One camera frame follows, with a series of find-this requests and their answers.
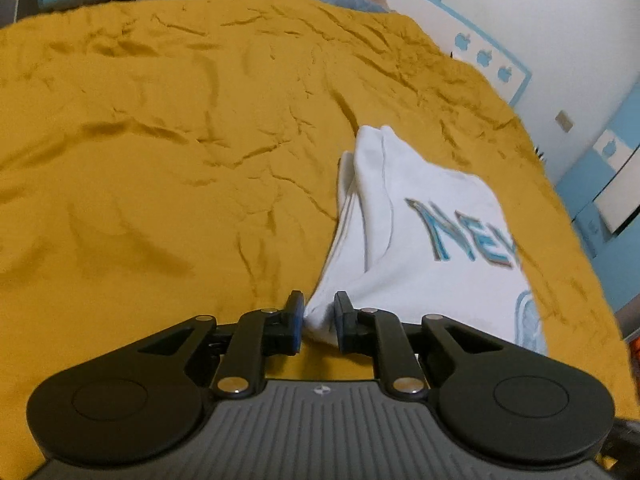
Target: wall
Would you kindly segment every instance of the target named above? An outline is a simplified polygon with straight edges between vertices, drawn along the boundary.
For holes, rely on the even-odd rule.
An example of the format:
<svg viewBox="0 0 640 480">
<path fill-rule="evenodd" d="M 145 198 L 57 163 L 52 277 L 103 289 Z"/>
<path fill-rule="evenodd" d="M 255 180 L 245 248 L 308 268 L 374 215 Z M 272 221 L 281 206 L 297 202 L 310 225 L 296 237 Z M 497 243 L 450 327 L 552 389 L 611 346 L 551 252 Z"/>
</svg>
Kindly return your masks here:
<svg viewBox="0 0 640 480">
<path fill-rule="evenodd" d="M 587 150 L 640 73 L 640 0 L 443 0 L 532 72 L 516 111 L 556 182 Z M 560 110 L 574 121 L 565 134 Z"/>
</svg>

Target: light switch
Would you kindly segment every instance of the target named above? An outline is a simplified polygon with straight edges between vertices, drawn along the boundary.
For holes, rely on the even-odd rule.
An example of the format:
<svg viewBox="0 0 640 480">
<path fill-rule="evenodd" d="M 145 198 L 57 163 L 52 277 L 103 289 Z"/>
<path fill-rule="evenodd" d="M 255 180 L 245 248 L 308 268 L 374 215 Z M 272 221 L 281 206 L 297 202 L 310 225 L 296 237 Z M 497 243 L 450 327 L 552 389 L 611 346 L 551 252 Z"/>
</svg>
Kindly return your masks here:
<svg viewBox="0 0 640 480">
<path fill-rule="evenodd" d="M 569 118 L 564 110 L 560 110 L 560 113 L 556 115 L 556 123 L 560 124 L 560 127 L 566 134 L 574 127 L 574 122 Z"/>
</svg>

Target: white t-shirt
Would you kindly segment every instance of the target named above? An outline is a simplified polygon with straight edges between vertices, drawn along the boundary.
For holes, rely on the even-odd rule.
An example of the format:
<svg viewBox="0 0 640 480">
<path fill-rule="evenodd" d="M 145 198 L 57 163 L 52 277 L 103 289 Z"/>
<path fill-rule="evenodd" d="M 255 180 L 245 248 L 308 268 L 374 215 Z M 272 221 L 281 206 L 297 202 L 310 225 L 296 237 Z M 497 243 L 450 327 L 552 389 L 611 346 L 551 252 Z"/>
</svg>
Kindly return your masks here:
<svg viewBox="0 0 640 480">
<path fill-rule="evenodd" d="M 363 126 L 338 174 L 340 219 L 305 309 L 312 336 L 335 344 L 332 302 L 420 323 L 443 314 L 546 353 L 542 324 L 500 204 L 474 175 L 429 164 L 388 126 Z"/>
</svg>

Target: wrinkled fabric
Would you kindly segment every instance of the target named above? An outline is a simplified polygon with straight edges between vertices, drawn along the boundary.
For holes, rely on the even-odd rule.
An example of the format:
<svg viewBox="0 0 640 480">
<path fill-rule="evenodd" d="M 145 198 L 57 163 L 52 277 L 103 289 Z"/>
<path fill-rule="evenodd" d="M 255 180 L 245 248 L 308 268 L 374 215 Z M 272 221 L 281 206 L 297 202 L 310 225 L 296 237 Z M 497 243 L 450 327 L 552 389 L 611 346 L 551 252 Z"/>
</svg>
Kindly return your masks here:
<svg viewBox="0 0 640 480">
<path fill-rule="evenodd" d="M 411 19 L 315 0 L 108 4 L 0 31 L 0 478 L 42 462 L 25 406 L 47 376 L 197 314 L 309 298 L 360 124 L 494 190 L 549 355 L 637 418 L 614 317 L 520 120 Z M 372 375 L 310 343 L 269 373 Z"/>
</svg>

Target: blue wall trim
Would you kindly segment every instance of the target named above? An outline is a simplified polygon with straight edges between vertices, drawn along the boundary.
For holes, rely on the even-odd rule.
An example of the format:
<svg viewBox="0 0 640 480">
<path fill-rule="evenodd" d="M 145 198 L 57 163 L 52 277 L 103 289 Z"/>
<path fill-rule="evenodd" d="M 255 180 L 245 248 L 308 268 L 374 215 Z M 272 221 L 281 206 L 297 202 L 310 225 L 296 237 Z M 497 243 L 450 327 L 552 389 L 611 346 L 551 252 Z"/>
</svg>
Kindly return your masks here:
<svg viewBox="0 0 640 480">
<path fill-rule="evenodd" d="M 500 43 L 495 41 L 494 38 L 492 38 L 487 33 L 482 31 L 477 25 L 475 25 L 474 23 L 470 22 L 464 16 L 462 16 L 459 13 L 457 13 L 455 10 L 451 9 L 451 7 L 446 6 L 440 0 L 428 0 L 428 1 L 431 2 L 432 4 L 436 5 L 436 6 L 440 7 L 442 10 L 446 11 L 450 16 L 456 18 L 459 22 L 464 23 L 468 28 L 470 28 L 472 31 L 474 31 L 478 36 L 483 38 L 485 41 L 491 43 L 491 45 L 493 45 L 496 49 L 500 50 L 507 58 L 509 58 L 509 60 L 515 66 L 517 66 L 520 70 L 522 70 L 525 73 L 524 81 L 522 82 L 522 84 L 518 88 L 518 91 L 515 93 L 515 95 L 513 96 L 511 101 L 509 102 L 509 104 L 512 107 L 514 107 L 518 103 L 520 98 L 522 97 L 522 94 L 524 93 L 525 89 L 527 88 L 527 85 L 529 84 L 529 81 L 531 81 L 531 70 L 529 70 L 527 67 L 525 67 L 518 60 L 518 58 L 516 58 L 511 52 L 509 52 L 506 48 L 504 48 Z"/>
</svg>

